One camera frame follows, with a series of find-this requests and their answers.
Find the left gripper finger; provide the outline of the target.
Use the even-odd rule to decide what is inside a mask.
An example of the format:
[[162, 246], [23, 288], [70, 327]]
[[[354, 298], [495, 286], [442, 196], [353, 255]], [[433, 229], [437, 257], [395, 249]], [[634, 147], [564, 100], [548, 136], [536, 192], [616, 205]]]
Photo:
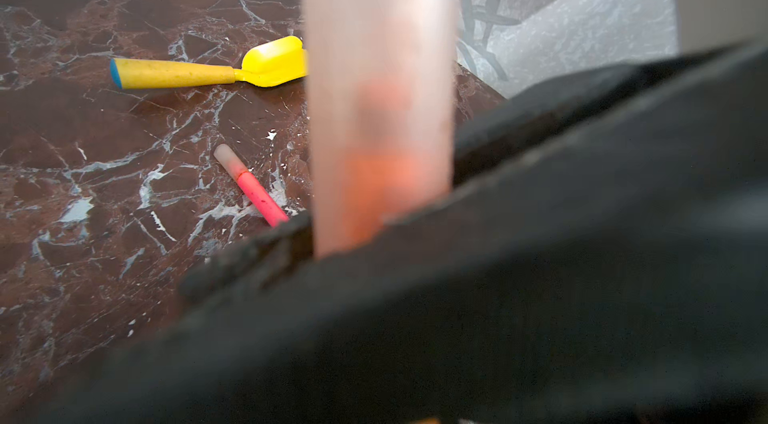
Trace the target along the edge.
[[767, 43], [541, 82], [464, 123], [454, 191], [313, 256], [302, 213], [26, 423], [767, 419]]

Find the red pink marker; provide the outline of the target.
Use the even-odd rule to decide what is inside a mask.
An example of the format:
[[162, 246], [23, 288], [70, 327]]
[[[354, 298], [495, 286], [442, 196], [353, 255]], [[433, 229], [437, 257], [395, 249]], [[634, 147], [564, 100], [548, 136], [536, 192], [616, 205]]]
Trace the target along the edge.
[[289, 220], [287, 214], [228, 145], [218, 145], [213, 155], [270, 226], [276, 227]]

